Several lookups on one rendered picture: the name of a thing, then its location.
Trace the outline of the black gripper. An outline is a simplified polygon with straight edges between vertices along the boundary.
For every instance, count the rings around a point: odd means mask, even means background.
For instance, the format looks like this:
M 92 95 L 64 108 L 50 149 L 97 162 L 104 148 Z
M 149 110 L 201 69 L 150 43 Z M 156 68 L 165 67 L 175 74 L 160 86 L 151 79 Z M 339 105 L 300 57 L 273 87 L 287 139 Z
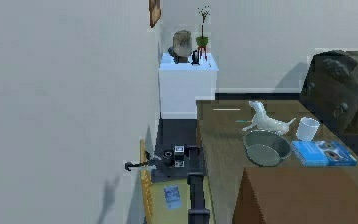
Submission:
M 163 153 L 163 159 L 159 157 L 158 155 L 151 154 L 148 151 L 145 151 L 146 159 L 148 161 L 150 160 L 157 160 L 157 161 L 163 161 L 163 163 L 167 167 L 172 167 L 174 165 L 174 153 L 171 150 L 166 150 Z M 155 162 L 141 162 L 141 163 L 132 163 L 132 162 L 126 162 L 124 164 L 124 168 L 127 171 L 131 171 L 132 168 L 147 168 L 147 169 L 157 169 L 157 164 Z

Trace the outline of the blue bill of money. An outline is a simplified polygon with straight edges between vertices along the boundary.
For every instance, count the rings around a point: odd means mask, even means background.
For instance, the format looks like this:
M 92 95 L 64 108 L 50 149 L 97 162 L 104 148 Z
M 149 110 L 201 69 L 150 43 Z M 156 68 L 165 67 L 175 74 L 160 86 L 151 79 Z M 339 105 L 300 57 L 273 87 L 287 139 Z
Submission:
M 179 187 L 177 185 L 166 186 L 164 188 L 164 197 L 167 209 L 178 209 L 182 206 Z

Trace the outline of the brown wooden table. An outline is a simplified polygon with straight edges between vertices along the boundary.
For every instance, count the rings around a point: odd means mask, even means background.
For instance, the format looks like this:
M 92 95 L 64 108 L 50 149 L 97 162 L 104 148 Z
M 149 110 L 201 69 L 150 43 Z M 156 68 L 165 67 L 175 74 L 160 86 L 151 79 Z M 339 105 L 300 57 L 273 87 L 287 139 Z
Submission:
M 233 213 L 246 168 L 338 168 L 358 185 L 355 167 L 305 167 L 290 156 L 276 167 L 258 167 L 245 153 L 242 125 L 235 120 L 249 120 L 254 110 L 246 100 L 199 101 L 198 140 L 205 153 L 214 219 L 216 224 L 232 224 Z M 213 111 L 213 108 L 240 108 L 240 111 Z

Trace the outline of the white cabinet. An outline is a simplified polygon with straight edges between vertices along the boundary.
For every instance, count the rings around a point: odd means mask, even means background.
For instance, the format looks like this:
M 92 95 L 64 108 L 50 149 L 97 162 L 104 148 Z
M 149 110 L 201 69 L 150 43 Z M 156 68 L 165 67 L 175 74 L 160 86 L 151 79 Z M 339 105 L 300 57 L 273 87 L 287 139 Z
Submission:
M 197 100 L 214 100 L 218 66 L 211 53 L 199 65 L 175 64 L 164 53 L 159 67 L 160 113 L 162 119 L 196 119 Z

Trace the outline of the grey metal bowl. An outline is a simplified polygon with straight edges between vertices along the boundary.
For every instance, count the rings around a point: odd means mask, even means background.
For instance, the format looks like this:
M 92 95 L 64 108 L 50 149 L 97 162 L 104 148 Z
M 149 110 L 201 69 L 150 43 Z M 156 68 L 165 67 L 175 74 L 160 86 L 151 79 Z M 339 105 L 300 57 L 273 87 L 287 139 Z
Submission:
M 281 135 L 252 130 L 243 137 L 247 157 L 261 167 L 275 167 L 291 155 L 290 143 Z

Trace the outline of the brown stone bust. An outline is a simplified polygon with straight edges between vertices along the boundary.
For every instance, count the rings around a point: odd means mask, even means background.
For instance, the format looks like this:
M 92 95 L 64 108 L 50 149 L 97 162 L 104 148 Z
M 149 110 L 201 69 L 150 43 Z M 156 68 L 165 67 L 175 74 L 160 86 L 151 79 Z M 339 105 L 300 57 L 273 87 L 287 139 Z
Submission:
M 188 57 L 192 53 L 191 32 L 181 30 L 174 34 L 173 45 L 168 49 L 168 53 L 173 57 L 174 63 L 187 63 Z

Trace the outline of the white dog figurine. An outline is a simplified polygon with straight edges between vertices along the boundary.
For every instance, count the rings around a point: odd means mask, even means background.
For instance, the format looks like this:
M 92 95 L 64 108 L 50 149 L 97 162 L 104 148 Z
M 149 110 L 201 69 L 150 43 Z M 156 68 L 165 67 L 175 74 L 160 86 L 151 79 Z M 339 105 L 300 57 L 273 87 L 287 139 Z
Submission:
M 295 118 L 288 122 L 284 122 L 269 117 L 264 108 L 264 104 L 260 101 L 249 101 L 248 104 L 254 109 L 255 114 L 251 120 L 251 124 L 242 128 L 243 131 L 248 131 L 256 127 L 259 130 L 266 130 L 278 135 L 285 135 L 289 132 L 291 124 L 295 121 Z

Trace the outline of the plant in green pot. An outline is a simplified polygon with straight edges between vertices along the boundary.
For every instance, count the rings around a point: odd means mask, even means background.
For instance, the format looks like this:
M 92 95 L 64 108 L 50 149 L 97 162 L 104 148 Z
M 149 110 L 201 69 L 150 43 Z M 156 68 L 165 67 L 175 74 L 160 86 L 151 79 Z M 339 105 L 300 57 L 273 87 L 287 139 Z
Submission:
M 210 15 L 210 6 L 206 5 L 204 7 L 199 7 L 198 13 L 201 16 L 202 22 L 200 25 L 200 35 L 196 38 L 196 43 L 198 46 L 199 56 L 207 60 L 207 44 L 209 38 L 204 35 L 204 24 L 207 17 Z

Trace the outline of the brown cardboard box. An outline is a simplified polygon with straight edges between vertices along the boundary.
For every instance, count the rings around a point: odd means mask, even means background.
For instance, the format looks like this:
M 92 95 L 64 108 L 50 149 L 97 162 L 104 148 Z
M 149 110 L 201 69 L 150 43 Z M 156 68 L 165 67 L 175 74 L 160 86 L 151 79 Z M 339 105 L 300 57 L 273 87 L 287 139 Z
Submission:
M 232 224 L 358 224 L 358 185 L 338 168 L 246 168 Z

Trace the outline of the white cup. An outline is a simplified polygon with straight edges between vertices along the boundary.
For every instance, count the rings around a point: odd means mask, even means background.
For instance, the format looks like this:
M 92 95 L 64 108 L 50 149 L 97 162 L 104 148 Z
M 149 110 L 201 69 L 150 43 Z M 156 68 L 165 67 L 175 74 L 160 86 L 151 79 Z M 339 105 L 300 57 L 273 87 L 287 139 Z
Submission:
M 297 128 L 296 137 L 301 141 L 311 141 L 318 128 L 320 123 L 310 117 L 302 117 Z

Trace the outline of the blue book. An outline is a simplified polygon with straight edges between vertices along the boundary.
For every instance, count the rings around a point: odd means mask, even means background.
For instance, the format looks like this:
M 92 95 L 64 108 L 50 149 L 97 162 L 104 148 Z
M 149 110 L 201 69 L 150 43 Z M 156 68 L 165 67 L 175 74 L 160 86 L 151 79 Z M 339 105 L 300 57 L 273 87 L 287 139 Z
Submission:
M 355 157 L 337 141 L 292 141 L 291 146 L 306 167 L 357 165 Z

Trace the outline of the framed wall picture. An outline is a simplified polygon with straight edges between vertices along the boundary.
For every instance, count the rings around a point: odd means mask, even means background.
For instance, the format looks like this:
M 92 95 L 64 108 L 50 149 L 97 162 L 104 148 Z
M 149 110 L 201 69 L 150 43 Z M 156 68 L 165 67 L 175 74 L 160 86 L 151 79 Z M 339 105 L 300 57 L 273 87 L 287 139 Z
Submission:
M 149 0 L 150 27 L 154 28 L 161 17 L 161 0 Z

